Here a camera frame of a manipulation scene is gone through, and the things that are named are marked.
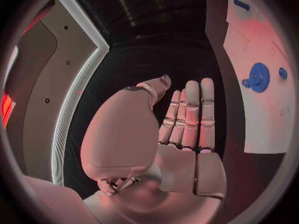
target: robotic hand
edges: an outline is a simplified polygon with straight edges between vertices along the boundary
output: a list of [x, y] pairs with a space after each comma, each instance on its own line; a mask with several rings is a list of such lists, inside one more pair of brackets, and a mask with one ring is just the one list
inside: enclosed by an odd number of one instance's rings
[[125, 88], [110, 97], [93, 117], [83, 140], [81, 161], [85, 173], [98, 182], [103, 193], [121, 193], [155, 170], [163, 192], [224, 198], [225, 173], [213, 152], [213, 81], [205, 78], [201, 82], [200, 132], [196, 81], [173, 93], [159, 130], [152, 107], [170, 85], [169, 76], [163, 76]]

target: metal hinge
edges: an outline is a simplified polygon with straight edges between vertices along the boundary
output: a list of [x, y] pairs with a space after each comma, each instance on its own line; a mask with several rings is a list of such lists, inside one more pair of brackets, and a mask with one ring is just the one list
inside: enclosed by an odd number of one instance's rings
[[98, 186], [102, 193], [106, 195], [113, 195], [125, 188], [130, 187], [131, 185], [134, 185], [138, 183], [140, 180], [138, 178], [127, 178], [127, 179], [118, 179], [115, 182], [109, 182], [107, 180], [101, 180], [98, 182]]

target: red light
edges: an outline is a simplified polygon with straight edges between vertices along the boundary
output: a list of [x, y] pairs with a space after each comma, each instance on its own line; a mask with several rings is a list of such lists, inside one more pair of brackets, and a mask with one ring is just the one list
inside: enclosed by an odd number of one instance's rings
[[15, 102], [11, 100], [9, 95], [4, 95], [2, 98], [2, 121], [4, 128], [6, 128], [11, 112], [15, 106]]

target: white panel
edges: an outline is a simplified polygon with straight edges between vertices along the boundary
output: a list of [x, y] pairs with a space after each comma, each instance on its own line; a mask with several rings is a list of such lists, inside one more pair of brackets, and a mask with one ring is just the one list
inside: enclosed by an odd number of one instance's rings
[[[288, 150], [295, 117], [294, 78], [283, 44], [265, 17], [248, 0], [240, 0], [250, 10], [229, 0], [229, 27], [224, 48], [236, 72], [245, 110], [245, 148], [247, 153], [284, 153]], [[242, 86], [252, 66], [264, 63], [270, 71], [268, 88], [257, 93]], [[288, 78], [279, 76], [279, 68]]]

